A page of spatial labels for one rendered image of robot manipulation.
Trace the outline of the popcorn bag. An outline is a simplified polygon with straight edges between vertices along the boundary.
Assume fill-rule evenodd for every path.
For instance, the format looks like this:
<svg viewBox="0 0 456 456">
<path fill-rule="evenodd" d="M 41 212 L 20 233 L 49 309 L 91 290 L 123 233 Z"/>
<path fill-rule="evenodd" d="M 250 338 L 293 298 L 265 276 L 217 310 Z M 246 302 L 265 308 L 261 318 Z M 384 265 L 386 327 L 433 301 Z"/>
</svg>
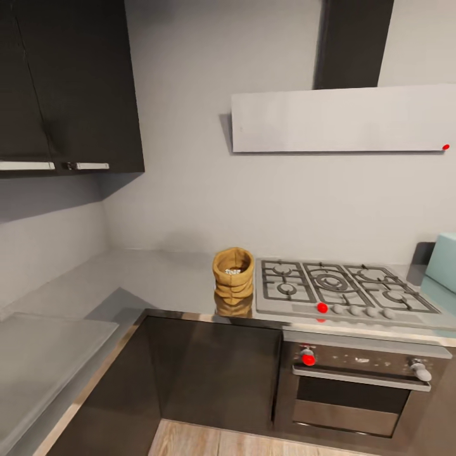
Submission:
<svg viewBox="0 0 456 456">
<path fill-rule="evenodd" d="M 255 290 L 255 266 L 253 255 L 246 249 L 231 248 L 217 253 L 213 259 L 216 295 L 230 305 L 251 296 Z M 227 270 L 238 273 L 228 273 Z"/>
</svg>

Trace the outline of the microwave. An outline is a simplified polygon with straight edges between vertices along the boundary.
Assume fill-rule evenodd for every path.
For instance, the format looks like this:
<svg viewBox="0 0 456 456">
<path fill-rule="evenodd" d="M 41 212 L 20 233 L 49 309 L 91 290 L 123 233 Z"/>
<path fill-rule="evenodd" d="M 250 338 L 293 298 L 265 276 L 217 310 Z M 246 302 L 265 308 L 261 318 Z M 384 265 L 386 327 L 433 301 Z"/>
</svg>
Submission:
<svg viewBox="0 0 456 456">
<path fill-rule="evenodd" d="M 439 234 L 425 275 L 456 294 L 456 233 Z"/>
</svg>

